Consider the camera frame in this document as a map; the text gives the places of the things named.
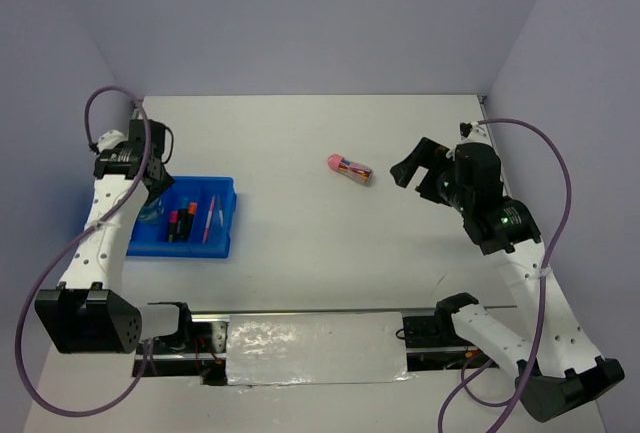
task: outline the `gray wall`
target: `gray wall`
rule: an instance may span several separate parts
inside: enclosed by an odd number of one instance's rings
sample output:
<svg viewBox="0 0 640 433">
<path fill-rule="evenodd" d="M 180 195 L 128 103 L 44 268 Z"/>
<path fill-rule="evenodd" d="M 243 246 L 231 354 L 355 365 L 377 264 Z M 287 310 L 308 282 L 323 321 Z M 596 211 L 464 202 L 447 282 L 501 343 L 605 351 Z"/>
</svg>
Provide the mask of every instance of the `gray wall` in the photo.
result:
<svg viewBox="0 0 640 433">
<path fill-rule="evenodd" d="M 588 334 L 626 370 L 599 401 L 623 433 L 640 424 L 639 39 L 638 0 L 538 0 L 489 95 L 490 116 L 535 123 L 566 156 L 574 209 L 552 263 Z M 496 131 L 515 194 L 549 234 L 563 202 L 555 160 L 526 131 Z"/>
<path fill-rule="evenodd" d="M 535 0 L 74 0 L 145 94 L 488 92 Z"/>
<path fill-rule="evenodd" d="M 22 431 L 31 404 L 13 359 L 18 310 L 37 274 L 82 227 L 93 166 L 84 100 L 113 82 L 68 3 L 0 0 L 0 417 L 7 432 Z M 117 97 L 99 101 L 95 131 L 122 123 L 125 106 Z M 51 344 L 45 336 L 30 321 L 26 360 L 35 381 Z"/>
</svg>

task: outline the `white tabletop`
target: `white tabletop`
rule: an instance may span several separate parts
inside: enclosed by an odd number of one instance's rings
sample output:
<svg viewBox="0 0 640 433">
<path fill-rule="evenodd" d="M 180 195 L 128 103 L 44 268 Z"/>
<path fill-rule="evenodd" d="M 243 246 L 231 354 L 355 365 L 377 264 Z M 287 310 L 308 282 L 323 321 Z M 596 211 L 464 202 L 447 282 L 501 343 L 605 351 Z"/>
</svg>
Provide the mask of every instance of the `white tabletop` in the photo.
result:
<svg viewBox="0 0 640 433">
<path fill-rule="evenodd" d="M 422 136 L 445 145 L 482 117 L 475 96 L 149 97 L 151 118 L 175 132 L 174 175 L 231 176 L 238 193 L 227 260 L 127 261 L 131 302 L 187 301 L 193 310 L 430 307 L 468 291 L 485 305 L 513 301 L 464 234 L 459 215 L 396 187 L 389 168 Z M 326 166 L 339 153 L 371 166 L 362 187 Z M 413 184 L 422 178 L 417 175 Z M 494 310 L 513 323 L 514 310 Z M 132 357 L 48 355 L 40 391 L 89 408 L 130 381 Z M 500 371 L 476 380 L 486 398 L 513 385 Z M 93 418 L 32 408 L 27 432 L 432 432 L 458 372 L 389 384 L 205 387 L 144 379 Z M 485 431 L 498 412 L 456 399 L 447 432 Z M 595 403 L 546 424 L 516 408 L 505 432 L 603 432 Z"/>
<path fill-rule="evenodd" d="M 513 305 L 452 208 L 403 190 L 389 168 L 420 138 L 459 140 L 475 96 L 148 97 L 176 138 L 174 175 L 230 176 L 238 194 L 227 260 L 138 260 L 127 298 L 196 310 L 431 307 L 468 291 Z M 332 153 L 374 169 L 363 187 Z"/>
</svg>

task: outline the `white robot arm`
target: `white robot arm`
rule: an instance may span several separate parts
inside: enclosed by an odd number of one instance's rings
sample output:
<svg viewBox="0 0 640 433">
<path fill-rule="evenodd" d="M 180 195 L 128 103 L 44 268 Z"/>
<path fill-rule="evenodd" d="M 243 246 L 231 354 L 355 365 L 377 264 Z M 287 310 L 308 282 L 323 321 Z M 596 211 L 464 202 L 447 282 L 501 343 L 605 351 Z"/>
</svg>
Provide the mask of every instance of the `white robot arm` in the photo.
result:
<svg viewBox="0 0 640 433">
<path fill-rule="evenodd" d="M 122 296 L 122 269 L 140 210 L 173 179 L 161 161 L 165 127 L 151 121 L 152 149 L 143 181 L 120 209 L 78 246 L 55 290 L 38 292 L 35 309 L 62 353 L 130 353 L 139 342 L 162 337 L 179 349 L 190 314 L 182 303 L 134 306 Z M 142 120 L 131 120 L 129 138 L 109 131 L 97 143 L 94 197 L 86 227 L 96 224 L 133 185 L 144 146 Z"/>
<path fill-rule="evenodd" d="M 416 191 L 462 215 L 469 238 L 493 260 L 509 287 L 531 338 L 539 327 L 541 276 L 546 277 L 546 308 L 529 378 L 523 371 L 532 342 L 493 318 L 468 293 L 438 303 L 438 335 L 477 346 L 516 384 L 526 378 L 522 404 L 535 419 L 547 421 L 599 397 L 622 381 L 624 372 L 589 340 L 552 269 L 541 268 L 545 247 L 540 231 L 527 207 L 504 194 L 501 162 L 486 131 L 464 123 L 460 131 L 462 142 L 453 150 L 423 138 L 391 174 L 404 188 L 418 167 L 428 170 Z"/>
</svg>

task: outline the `black base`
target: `black base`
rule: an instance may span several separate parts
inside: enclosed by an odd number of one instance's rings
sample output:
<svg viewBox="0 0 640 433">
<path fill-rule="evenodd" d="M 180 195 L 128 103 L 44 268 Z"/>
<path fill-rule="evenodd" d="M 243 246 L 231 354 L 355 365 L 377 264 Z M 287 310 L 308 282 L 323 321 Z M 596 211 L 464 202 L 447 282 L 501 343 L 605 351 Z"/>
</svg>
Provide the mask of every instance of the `black base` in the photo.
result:
<svg viewBox="0 0 640 433">
<path fill-rule="evenodd" d="M 35 310 L 60 353 L 131 353 L 140 340 L 138 309 L 111 290 L 40 290 Z"/>
<path fill-rule="evenodd" d="M 521 362 L 520 370 L 525 367 Z M 532 375 L 522 395 L 522 405 L 539 422 L 549 421 L 567 411 L 599 398 L 624 379 L 618 360 L 596 358 L 596 366 L 576 374 L 566 372 L 566 378 Z M 520 378 L 516 378 L 516 387 Z"/>
</svg>

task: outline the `marker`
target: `marker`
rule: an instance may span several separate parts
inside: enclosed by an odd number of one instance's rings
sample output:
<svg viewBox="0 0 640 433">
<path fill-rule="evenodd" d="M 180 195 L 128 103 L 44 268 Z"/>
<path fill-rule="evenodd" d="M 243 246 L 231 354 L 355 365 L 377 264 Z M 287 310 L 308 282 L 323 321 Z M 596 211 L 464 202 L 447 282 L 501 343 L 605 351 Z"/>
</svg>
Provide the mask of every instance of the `marker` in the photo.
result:
<svg viewBox="0 0 640 433">
<path fill-rule="evenodd" d="M 178 227 L 178 212 L 169 213 L 169 230 L 167 231 L 167 242 L 173 243 L 176 237 L 176 229 Z"/>
<path fill-rule="evenodd" d="M 176 240 L 184 241 L 187 233 L 187 208 L 180 208 L 178 210 L 178 224 L 176 226 Z"/>
<path fill-rule="evenodd" d="M 196 217 L 196 210 L 198 209 L 198 204 L 195 202 L 189 203 L 189 208 L 187 209 L 187 227 L 185 231 L 184 240 L 188 241 L 189 236 L 191 236 L 191 228 L 193 228 L 193 220 Z"/>
<path fill-rule="evenodd" d="M 211 197 L 211 203 L 209 203 L 209 212 L 207 213 L 207 222 L 204 226 L 204 235 L 202 236 L 202 243 L 206 243 L 209 239 L 209 230 L 211 229 L 211 220 L 213 219 L 213 209 L 216 205 L 215 195 Z"/>
</svg>

